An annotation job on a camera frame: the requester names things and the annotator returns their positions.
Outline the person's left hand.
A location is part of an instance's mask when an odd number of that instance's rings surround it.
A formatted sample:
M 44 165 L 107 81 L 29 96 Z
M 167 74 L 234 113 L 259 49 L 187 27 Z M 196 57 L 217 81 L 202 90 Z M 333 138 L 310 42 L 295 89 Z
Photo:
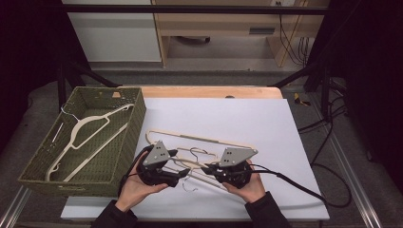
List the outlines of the person's left hand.
M 116 206 L 123 212 L 127 212 L 149 195 L 159 193 L 168 187 L 166 183 L 158 185 L 147 185 L 143 183 L 137 175 L 138 164 L 139 163 L 136 162 L 131 169 L 129 177 L 127 178 L 116 202 Z

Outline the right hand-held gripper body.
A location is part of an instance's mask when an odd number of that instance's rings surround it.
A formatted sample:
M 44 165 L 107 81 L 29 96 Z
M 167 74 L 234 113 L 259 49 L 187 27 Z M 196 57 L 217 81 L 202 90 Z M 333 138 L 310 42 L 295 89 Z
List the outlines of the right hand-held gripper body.
M 217 164 L 209 164 L 208 167 L 217 171 L 213 175 L 220 183 L 227 182 L 241 189 L 251 178 L 252 169 L 247 162 L 258 154 L 257 149 L 227 147 Z

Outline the light wooden desk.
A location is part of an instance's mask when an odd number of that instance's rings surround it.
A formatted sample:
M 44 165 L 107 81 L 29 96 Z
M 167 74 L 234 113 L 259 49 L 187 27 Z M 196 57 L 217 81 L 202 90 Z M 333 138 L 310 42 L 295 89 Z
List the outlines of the light wooden desk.
M 151 0 L 170 6 L 243 6 L 243 7 L 320 7 L 330 0 Z M 267 39 L 279 67 L 296 51 L 291 44 L 297 37 L 314 39 L 321 15 L 157 13 L 162 37 L 262 36 Z

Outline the black curtain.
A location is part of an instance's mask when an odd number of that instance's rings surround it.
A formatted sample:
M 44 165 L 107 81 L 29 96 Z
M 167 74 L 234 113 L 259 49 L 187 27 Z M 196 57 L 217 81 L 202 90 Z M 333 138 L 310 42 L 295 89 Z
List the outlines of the black curtain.
M 403 0 L 330 0 L 309 60 L 347 83 L 355 121 L 403 192 Z
M 0 152 L 28 109 L 32 90 L 56 80 L 64 61 L 89 67 L 62 0 L 0 0 Z

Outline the aluminium rail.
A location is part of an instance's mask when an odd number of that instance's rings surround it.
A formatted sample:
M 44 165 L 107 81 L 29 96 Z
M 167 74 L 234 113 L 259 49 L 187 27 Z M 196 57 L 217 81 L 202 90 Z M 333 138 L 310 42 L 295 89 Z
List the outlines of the aluminium rail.
M 14 225 L 25 208 L 30 195 L 31 190 L 27 187 L 21 186 L 19 188 L 10 206 L 0 218 L 0 228 L 14 228 Z
M 312 106 L 319 118 L 324 118 L 320 113 L 319 98 L 317 95 L 310 95 Z M 351 163 L 348 160 L 345 151 L 343 150 L 340 141 L 337 138 L 336 133 L 333 130 L 334 120 L 337 117 L 343 115 L 346 111 L 345 107 L 338 105 L 336 111 L 330 108 L 330 120 L 324 125 L 324 131 L 327 139 L 323 145 L 328 144 L 331 148 L 331 152 L 336 160 L 339 172 L 342 175 L 342 179 L 345 181 L 350 189 L 353 204 L 356 206 L 360 216 L 362 217 L 367 228 L 382 228 L 381 221 L 375 211 L 364 187 L 358 178 L 357 173 L 354 171 Z

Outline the white table mat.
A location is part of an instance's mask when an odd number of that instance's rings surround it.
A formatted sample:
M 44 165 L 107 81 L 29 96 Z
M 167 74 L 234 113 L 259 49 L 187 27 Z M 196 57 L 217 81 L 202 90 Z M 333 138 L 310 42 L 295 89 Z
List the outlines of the white table mat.
M 284 99 L 167 99 L 148 98 L 138 146 L 145 133 L 159 129 L 253 145 L 255 164 L 269 168 L 262 175 L 281 213 L 290 220 L 326 220 L 329 217 L 309 165 L 290 107 Z M 221 154 L 224 145 L 151 134 L 169 147 L 199 147 Z M 180 182 L 147 197 L 133 211 L 141 220 L 247 220 L 241 198 L 198 180 L 189 179 L 186 192 Z

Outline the beige wooden clothes hanger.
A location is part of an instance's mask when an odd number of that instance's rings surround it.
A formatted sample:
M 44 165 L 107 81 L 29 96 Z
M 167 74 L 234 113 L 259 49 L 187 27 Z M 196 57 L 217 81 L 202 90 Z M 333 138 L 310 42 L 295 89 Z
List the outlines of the beige wooden clothes hanger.
M 56 158 L 56 160 L 52 163 L 52 165 L 48 169 L 47 173 L 45 174 L 45 181 L 50 181 L 51 175 L 59 170 L 60 161 L 66 155 L 66 153 L 68 152 L 69 149 L 78 150 L 81 147 L 83 147 L 86 143 L 88 143 L 92 138 L 94 138 L 98 133 L 100 133 L 106 126 L 108 126 L 110 124 L 110 116 L 112 116 L 118 112 L 121 112 L 121 111 L 127 111 L 128 109 L 130 109 L 133 106 L 134 106 L 134 104 L 125 104 L 121 107 L 118 107 L 114 110 L 107 112 L 104 115 L 88 116 L 83 119 L 78 119 L 77 117 L 75 117 L 75 119 L 77 120 L 77 123 L 71 129 L 69 142 L 67 143 L 65 148 L 62 150 L 62 152 L 59 154 L 59 156 Z M 100 120 L 105 120 L 106 122 L 102 126 L 100 126 L 95 132 L 93 132 L 90 136 L 88 136 L 79 145 L 74 144 L 74 142 L 77 138 L 77 135 L 80 132 L 82 127 L 84 127 L 85 125 L 87 125 L 89 123 L 92 123 L 95 121 L 100 121 Z M 85 158 L 66 178 L 64 178 L 63 182 L 68 182 L 68 181 L 72 180 L 88 163 L 90 163 L 108 144 L 110 144 L 115 138 L 117 138 L 127 127 L 128 127 L 128 123 L 125 123 L 124 125 L 122 125 L 105 142 L 103 142 L 95 151 L 93 151 L 87 158 Z
M 211 138 L 203 138 L 203 137 L 192 136 L 192 135 L 184 135 L 184 134 L 177 133 L 177 132 L 170 132 L 170 131 L 164 131 L 164 130 L 159 130 L 159 129 L 149 129 L 149 130 L 146 131 L 145 139 L 146 139 L 146 141 L 148 143 L 150 143 L 150 145 L 155 144 L 156 142 L 158 142 L 158 141 L 153 141 L 151 139 L 151 134 L 152 133 L 159 134 L 159 135 L 165 135 L 165 136 L 169 136 L 169 137 L 183 138 L 183 139 L 187 139 L 187 140 L 191 140 L 191 141 L 220 144 L 220 145 L 224 145 L 225 148 L 227 148 L 227 147 L 235 147 L 235 148 L 253 148 L 253 149 L 256 149 L 253 145 L 241 144 L 241 143 L 237 143 L 237 142 L 221 141 L 221 140 L 216 140 L 216 139 L 211 139 Z M 172 172 L 172 173 L 179 173 L 180 171 L 183 170 L 182 168 L 179 168 L 178 171 L 172 171 L 172 170 L 168 169 L 168 166 L 174 167 L 174 164 L 171 161 L 168 161 L 167 164 L 164 166 L 163 170 L 168 171 L 168 172 Z M 218 184 L 221 184 L 220 182 L 218 182 L 216 180 L 216 178 L 213 175 L 208 175 L 208 176 L 213 177 L 214 181 L 216 181 Z
M 168 166 L 168 169 L 172 171 L 178 171 L 179 168 L 189 170 L 182 181 L 182 188 L 184 191 L 194 192 L 198 190 L 197 187 L 187 188 L 185 186 L 189 179 L 201 181 L 223 190 L 223 187 L 221 187 L 213 177 L 209 177 L 202 172 L 202 169 L 206 168 L 208 164 L 217 164 L 219 162 L 219 156 L 217 153 L 207 152 L 198 147 L 178 147 L 177 150 L 178 153 L 169 159 L 174 164 L 174 167 Z

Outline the black frame leg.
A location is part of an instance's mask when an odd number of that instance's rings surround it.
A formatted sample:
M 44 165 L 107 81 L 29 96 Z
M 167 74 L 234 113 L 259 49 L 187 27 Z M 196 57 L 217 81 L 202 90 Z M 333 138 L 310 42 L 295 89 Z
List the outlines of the black frame leg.
M 101 75 L 93 72 L 88 67 L 82 66 L 72 61 L 64 61 L 57 69 L 57 86 L 59 106 L 62 106 L 67 101 L 66 83 L 74 88 L 76 86 L 85 86 L 86 83 L 82 79 L 82 75 L 89 76 L 91 79 L 99 82 L 107 87 L 118 87 L 119 85 L 109 81 Z
M 310 65 L 303 69 L 293 73 L 291 76 L 273 84 L 273 87 L 282 88 L 294 80 L 307 76 L 303 88 L 306 92 L 315 92 L 319 86 L 321 86 L 320 95 L 320 113 L 326 121 L 330 120 L 330 108 L 329 105 L 329 91 L 330 91 L 330 71 L 328 69 L 329 63 L 327 61 L 320 62 L 314 61 Z

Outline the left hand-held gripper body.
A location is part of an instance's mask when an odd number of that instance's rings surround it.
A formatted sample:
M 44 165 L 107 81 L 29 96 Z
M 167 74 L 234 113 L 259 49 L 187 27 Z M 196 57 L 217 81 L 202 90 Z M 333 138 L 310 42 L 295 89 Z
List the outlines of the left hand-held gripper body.
M 163 168 L 171 157 L 162 141 L 145 147 L 138 155 L 137 174 L 143 183 L 158 185 L 166 183 L 175 187 L 179 182 L 178 173 L 164 171 Z

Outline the person's right hand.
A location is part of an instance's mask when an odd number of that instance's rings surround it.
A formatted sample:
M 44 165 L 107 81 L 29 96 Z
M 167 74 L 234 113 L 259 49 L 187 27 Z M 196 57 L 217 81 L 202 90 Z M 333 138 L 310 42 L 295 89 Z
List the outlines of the person's right hand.
M 241 189 L 227 182 L 224 182 L 222 185 L 229 193 L 241 197 L 246 203 L 253 203 L 266 195 L 264 185 L 258 173 L 253 173 L 250 181 Z

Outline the white cabinet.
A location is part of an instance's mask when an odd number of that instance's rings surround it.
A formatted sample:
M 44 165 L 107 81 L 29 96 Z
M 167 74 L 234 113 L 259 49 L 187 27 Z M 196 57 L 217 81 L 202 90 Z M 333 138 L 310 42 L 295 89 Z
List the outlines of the white cabinet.
M 69 12 L 90 62 L 160 62 L 152 13 Z

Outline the yellow and black tool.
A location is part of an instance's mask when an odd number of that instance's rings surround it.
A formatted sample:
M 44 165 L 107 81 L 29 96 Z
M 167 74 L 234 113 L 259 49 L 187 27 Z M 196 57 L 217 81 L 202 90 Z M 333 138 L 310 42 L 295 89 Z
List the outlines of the yellow and black tool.
M 295 101 L 295 104 L 297 104 L 297 105 L 305 105 L 305 106 L 310 106 L 311 105 L 310 102 L 302 101 L 300 99 L 298 93 L 294 93 L 294 101 Z

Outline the green woven basket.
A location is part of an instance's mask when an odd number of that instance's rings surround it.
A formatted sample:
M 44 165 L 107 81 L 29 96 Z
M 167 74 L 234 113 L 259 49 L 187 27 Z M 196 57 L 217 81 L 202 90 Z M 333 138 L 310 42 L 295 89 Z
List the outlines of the green woven basket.
M 110 116 L 110 124 L 78 150 L 69 149 L 60 161 L 59 170 L 45 181 L 45 174 L 69 142 L 72 127 L 78 119 L 104 115 L 123 105 L 134 104 L 127 111 Z M 18 178 L 27 188 L 50 196 L 114 197 L 121 177 L 129 169 L 142 130 L 146 107 L 138 87 L 77 86 L 50 131 Z M 79 145 L 106 121 L 88 123 L 74 142 Z M 85 158 L 95 151 L 122 125 L 128 127 L 108 144 L 72 180 L 63 182 Z

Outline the black horizontal frame bar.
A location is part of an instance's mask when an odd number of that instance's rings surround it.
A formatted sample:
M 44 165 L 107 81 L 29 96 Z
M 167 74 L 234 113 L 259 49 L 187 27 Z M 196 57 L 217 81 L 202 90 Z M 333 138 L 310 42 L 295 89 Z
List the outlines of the black horizontal frame bar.
M 327 8 L 306 7 L 243 7 L 243 6 L 170 6 L 170 5 L 84 5 L 65 4 L 66 12 L 94 13 L 216 13 L 216 14 L 285 14 L 285 15 L 326 15 Z

